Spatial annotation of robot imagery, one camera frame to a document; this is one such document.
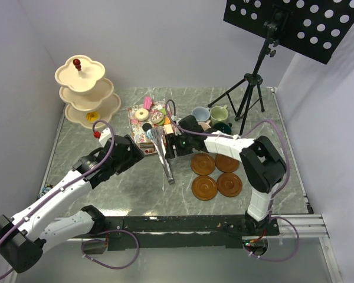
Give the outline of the metal serving tongs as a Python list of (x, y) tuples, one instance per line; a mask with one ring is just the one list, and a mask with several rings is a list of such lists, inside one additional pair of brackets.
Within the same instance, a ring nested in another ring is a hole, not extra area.
[(167, 177), (168, 183), (174, 184), (175, 180), (169, 165), (169, 162), (166, 159), (166, 149), (163, 142), (163, 130), (160, 127), (154, 127), (149, 129), (146, 132), (147, 138), (154, 144), (155, 149), (159, 155), (159, 160), (163, 166), (165, 175)]

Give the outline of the yellow toy tart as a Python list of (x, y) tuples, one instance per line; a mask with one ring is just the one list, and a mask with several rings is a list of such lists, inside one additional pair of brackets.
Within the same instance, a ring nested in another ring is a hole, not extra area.
[(100, 120), (100, 114), (98, 111), (92, 111), (86, 114), (86, 121), (93, 124), (97, 120)]

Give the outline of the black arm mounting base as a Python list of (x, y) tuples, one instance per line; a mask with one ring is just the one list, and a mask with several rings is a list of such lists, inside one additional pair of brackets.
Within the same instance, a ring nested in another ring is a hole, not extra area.
[(102, 231), (104, 235), (81, 234), (73, 239), (107, 239), (109, 251), (135, 248), (135, 240), (122, 229), (134, 234), (139, 247), (190, 248), (224, 246), (242, 248), (244, 239), (280, 234), (276, 220), (256, 225), (245, 215), (195, 216), (108, 216)]

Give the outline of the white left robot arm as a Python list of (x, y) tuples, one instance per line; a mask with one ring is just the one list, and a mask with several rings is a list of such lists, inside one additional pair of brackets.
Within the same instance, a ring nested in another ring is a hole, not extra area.
[(56, 217), (99, 184), (119, 175), (144, 158), (128, 135), (101, 133), (100, 147), (81, 157), (46, 195), (12, 217), (0, 216), (0, 255), (17, 273), (33, 267), (44, 253), (79, 235), (100, 236), (105, 216), (94, 206), (59, 221)]

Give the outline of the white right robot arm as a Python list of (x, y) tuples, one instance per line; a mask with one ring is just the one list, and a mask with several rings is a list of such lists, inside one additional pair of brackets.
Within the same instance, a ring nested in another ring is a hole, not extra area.
[(242, 163), (252, 186), (251, 200), (245, 212), (245, 227), (250, 234), (260, 234), (271, 222), (276, 194), (287, 184), (290, 165), (266, 136), (249, 139), (210, 128), (203, 130), (190, 115), (174, 125), (178, 133), (165, 135), (165, 157), (191, 154), (194, 150), (220, 154)]

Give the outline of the chocolate layer toy cake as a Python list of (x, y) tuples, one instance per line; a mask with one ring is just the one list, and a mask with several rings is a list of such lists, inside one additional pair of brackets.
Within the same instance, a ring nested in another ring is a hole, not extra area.
[(140, 143), (141, 149), (155, 149), (155, 145), (152, 142)]

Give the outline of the cream toy wafer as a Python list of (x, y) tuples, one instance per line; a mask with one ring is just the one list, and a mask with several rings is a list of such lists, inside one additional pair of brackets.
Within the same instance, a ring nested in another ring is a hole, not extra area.
[(163, 131), (165, 134), (174, 134), (174, 129), (171, 124), (165, 124), (163, 125)]

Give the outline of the brown wooden coaster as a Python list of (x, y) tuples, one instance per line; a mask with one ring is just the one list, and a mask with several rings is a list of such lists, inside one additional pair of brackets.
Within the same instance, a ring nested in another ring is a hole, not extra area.
[(198, 153), (191, 159), (192, 171), (200, 176), (210, 175), (215, 168), (215, 160), (206, 153)]
[(213, 199), (218, 193), (216, 181), (210, 176), (198, 176), (191, 185), (193, 195), (203, 201)]
[(217, 154), (215, 156), (215, 165), (221, 172), (233, 173), (238, 169), (239, 164), (240, 162), (238, 160), (223, 154)]
[(217, 179), (218, 191), (229, 198), (239, 195), (242, 191), (241, 179), (233, 173), (223, 173)]

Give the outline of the pink mug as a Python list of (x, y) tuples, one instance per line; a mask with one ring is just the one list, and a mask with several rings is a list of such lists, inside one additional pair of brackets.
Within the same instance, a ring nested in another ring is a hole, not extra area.
[(202, 127), (203, 131), (206, 131), (211, 128), (210, 124), (206, 122), (199, 122), (198, 124)]

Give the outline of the black toy cookie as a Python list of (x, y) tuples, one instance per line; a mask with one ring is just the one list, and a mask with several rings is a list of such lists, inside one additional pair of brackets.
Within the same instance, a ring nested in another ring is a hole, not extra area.
[(148, 130), (150, 130), (153, 126), (150, 123), (144, 123), (142, 125), (142, 129), (144, 132), (147, 132)]

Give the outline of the light blue mug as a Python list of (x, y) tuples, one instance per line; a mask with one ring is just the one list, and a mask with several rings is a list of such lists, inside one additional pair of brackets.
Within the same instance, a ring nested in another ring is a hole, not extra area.
[(191, 114), (195, 117), (197, 122), (206, 122), (210, 119), (210, 111), (209, 108), (206, 107), (195, 107)]

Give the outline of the green toy macaron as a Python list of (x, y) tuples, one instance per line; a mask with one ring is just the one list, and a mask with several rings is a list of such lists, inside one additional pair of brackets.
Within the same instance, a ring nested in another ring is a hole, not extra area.
[(161, 108), (160, 112), (164, 115), (164, 116), (168, 116), (170, 115), (170, 113), (165, 109), (165, 108)]

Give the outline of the floral serving tray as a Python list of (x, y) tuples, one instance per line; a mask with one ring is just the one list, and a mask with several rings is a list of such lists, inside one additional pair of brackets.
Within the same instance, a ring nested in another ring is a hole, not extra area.
[(171, 123), (167, 114), (172, 116), (172, 110), (165, 109), (164, 101), (147, 101), (143, 104), (131, 106), (127, 109), (130, 133), (145, 156), (156, 154), (153, 143), (148, 139), (146, 132), (155, 127), (163, 130), (164, 134), (176, 133), (176, 127)]

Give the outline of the white toy donut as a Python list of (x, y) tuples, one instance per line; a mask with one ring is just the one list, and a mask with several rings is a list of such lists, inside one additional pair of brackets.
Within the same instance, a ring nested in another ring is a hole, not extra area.
[(140, 108), (135, 112), (135, 117), (137, 121), (146, 121), (149, 118), (149, 110)]

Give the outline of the light green mug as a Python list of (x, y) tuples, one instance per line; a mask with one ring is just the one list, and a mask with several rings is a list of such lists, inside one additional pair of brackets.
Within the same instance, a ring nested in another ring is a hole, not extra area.
[(214, 106), (210, 109), (211, 125), (226, 123), (229, 117), (228, 106)]

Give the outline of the dark green mug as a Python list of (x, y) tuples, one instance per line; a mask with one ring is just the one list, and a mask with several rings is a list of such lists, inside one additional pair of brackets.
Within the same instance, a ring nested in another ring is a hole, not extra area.
[(232, 123), (218, 122), (215, 123), (212, 128), (224, 134), (232, 134)]

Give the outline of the pink toy popsicle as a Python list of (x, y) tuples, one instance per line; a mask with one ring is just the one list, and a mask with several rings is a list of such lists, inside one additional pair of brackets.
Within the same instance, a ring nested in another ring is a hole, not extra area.
[(153, 104), (152, 98), (150, 96), (146, 96), (143, 101), (143, 108), (145, 108), (146, 110), (150, 110), (152, 104)]

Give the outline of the cream three-tier dessert stand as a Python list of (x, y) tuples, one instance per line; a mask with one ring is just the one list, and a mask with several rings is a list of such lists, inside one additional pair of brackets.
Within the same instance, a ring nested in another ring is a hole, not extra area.
[(114, 84), (106, 77), (104, 65), (86, 55), (74, 55), (57, 68), (54, 78), (60, 86), (60, 99), (66, 104), (65, 118), (90, 129), (86, 114), (98, 111), (109, 122), (122, 106)]

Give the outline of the black perforated calibration board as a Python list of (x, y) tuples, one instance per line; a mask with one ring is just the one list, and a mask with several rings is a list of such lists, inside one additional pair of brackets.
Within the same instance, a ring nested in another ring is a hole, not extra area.
[(354, 24), (354, 1), (227, 1), (224, 21), (327, 64)]

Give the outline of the aluminium frame rail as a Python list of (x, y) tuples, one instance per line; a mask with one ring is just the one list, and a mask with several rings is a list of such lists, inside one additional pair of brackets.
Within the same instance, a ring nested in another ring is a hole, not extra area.
[(282, 239), (300, 237), (300, 249), (303, 248), (303, 239), (318, 239), (323, 252), (323, 257), (329, 271), (331, 282), (343, 282), (335, 253), (330, 242), (323, 216), (320, 214), (291, 214), (277, 215), (280, 243)]

